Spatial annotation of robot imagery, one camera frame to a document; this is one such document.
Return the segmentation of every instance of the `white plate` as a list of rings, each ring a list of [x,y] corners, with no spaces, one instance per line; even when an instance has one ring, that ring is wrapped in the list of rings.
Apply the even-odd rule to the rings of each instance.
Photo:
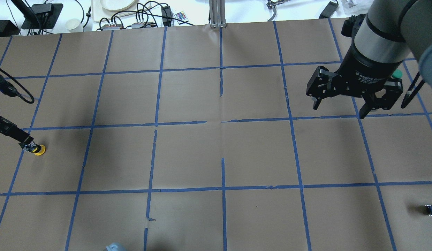
[[[136,0],[101,0],[101,5],[106,10],[118,12],[129,8]]]

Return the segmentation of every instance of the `yellow object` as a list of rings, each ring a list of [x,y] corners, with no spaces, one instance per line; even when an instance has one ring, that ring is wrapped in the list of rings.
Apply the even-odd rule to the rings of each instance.
[[[41,156],[42,154],[44,154],[44,152],[45,152],[45,146],[44,145],[41,145],[41,150],[39,151],[39,152],[35,152],[35,155],[36,156]]]

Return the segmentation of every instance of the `green cap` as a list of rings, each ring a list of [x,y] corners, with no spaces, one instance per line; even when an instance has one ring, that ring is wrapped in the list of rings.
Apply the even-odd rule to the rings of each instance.
[[[399,69],[397,69],[397,70],[394,71],[392,77],[393,77],[393,78],[402,78],[402,76],[403,76],[402,71],[399,70]]]

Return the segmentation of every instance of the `white cup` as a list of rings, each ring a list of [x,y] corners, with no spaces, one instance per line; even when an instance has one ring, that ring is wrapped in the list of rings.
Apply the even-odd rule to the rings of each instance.
[[[69,30],[69,32],[83,32],[84,28],[81,25],[81,21],[79,19],[70,19],[66,22],[66,28]]]

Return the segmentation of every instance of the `power adapter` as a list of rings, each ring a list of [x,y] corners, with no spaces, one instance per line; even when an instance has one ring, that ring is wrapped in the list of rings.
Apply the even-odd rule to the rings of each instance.
[[[169,7],[169,6],[166,6],[166,7],[161,7],[161,15],[162,16],[167,16],[167,17],[173,17],[173,13],[171,12],[171,7]],[[170,19],[170,18],[164,18],[164,17],[162,17],[162,19],[163,19],[163,26],[164,27],[170,27],[171,26],[171,24],[172,24],[172,22],[173,22],[173,20],[172,19]]]

